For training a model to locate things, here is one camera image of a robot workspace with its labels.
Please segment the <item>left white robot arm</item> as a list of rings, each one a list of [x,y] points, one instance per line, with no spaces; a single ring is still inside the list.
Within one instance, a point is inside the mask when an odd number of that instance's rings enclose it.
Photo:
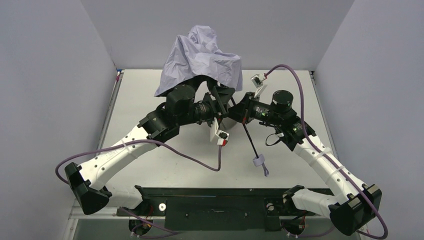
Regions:
[[[97,213],[106,206],[139,207],[144,197],[139,186],[115,187],[110,179],[131,162],[157,147],[167,147],[181,126],[207,123],[210,141],[224,147],[229,134],[220,129],[228,116],[228,103],[235,90],[211,85],[201,101],[195,101],[196,89],[187,84],[174,87],[155,110],[149,112],[129,133],[113,146],[93,152],[93,158],[76,164],[66,160],[66,182],[85,215]]]

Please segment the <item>lavender folding umbrella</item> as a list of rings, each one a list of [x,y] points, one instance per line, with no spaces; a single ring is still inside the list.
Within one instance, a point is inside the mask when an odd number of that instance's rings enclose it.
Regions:
[[[162,68],[155,97],[180,85],[196,89],[195,102],[208,92],[207,84],[243,89],[242,60],[235,53],[225,53],[218,47],[216,32],[209,26],[196,25],[187,35],[178,35]],[[163,117],[168,126],[160,130],[155,140],[165,142],[179,133],[181,126],[169,122],[164,116],[163,102],[154,113]],[[222,148],[218,145],[218,164],[222,163]]]

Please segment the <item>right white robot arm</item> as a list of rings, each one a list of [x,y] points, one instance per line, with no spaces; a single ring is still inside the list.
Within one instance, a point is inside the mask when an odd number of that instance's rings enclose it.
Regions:
[[[364,183],[337,160],[332,150],[293,110],[293,95],[278,90],[270,104],[260,102],[254,95],[247,92],[239,103],[229,108],[228,116],[239,123],[258,120],[260,125],[274,128],[279,141],[305,160],[332,192],[327,195],[297,185],[284,193],[286,204],[330,219],[334,227],[347,236],[374,219],[380,207],[381,189]]]

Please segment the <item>pink umbrella case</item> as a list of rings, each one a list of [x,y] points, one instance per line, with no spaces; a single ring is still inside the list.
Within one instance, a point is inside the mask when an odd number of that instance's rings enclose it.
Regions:
[[[219,124],[219,129],[224,131],[224,132],[228,132],[229,130],[231,130],[238,122],[227,117],[221,120],[220,124]]]

